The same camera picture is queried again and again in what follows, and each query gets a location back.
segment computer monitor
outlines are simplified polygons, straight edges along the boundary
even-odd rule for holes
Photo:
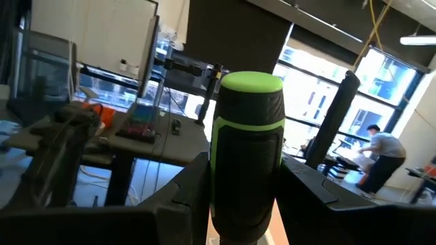
[[[144,50],[142,51],[142,60],[139,69],[139,89],[138,96],[145,96],[146,86],[150,80],[151,70],[156,55],[157,33],[159,31],[159,16],[151,18],[149,29],[147,30],[147,37],[145,39]]]

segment black table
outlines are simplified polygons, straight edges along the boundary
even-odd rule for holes
[[[406,170],[409,172],[408,174],[410,176],[421,178],[424,180],[418,190],[416,190],[414,196],[410,201],[410,204],[416,204],[426,188],[432,191],[436,191],[436,179],[434,177],[428,176],[425,172],[419,171],[417,169],[406,168]]]
[[[82,106],[78,101],[72,104]],[[184,167],[190,164],[197,154],[209,149],[209,142],[202,127],[195,125],[193,119],[170,113],[160,114],[159,123],[156,128],[156,132],[160,137],[158,136],[154,144],[116,136],[115,133],[131,113],[133,113],[132,110],[127,111],[127,113],[116,112],[111,128],[103,131],[99,137],[92,139],[89,146],[85,148],[85,154],[82,156],[85,165],[112,171],[105,206],[125,205],[135,167],[135,159],[150,159]],[[171,128],[168,123],[171,123],[174,118],[181,121],[180,135],[171,134]],[[47,123],[47,119],[41,120],[12,135],[4,144],[13,148],[24,149],[31,155],[32,152],[37,150],[41,137],[30,134],[30,129],[42,123]],[[87,154],[87,148],[96,144],[104,145],[109,150]]]

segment black pole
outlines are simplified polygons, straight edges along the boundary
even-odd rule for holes
[[[316,169],[324,161],[328,149],[332,145],[333,139],[356,96],[359,86],[360,81],[356,75],[352,71],[347,71],[331,106],[328,108],[320,130],[309,149],[306,161],[306,165],[309,167]]]
[[[206,96],[204,97],[204,102],[198,114],[198,119],[194,122],[197,125],[204,126],[203,120],[206,117],[207,109],[209,108],[209,103],[211,102],[213,92],[217,86],[217,82],[221,77],[221,72],[223,70],[223,65],[215,64],[210,74],[209,84],[207,85]]]

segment ceiling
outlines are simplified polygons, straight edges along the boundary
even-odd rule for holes
[[[436,0],[394,0],[392,7],[436,31]]]

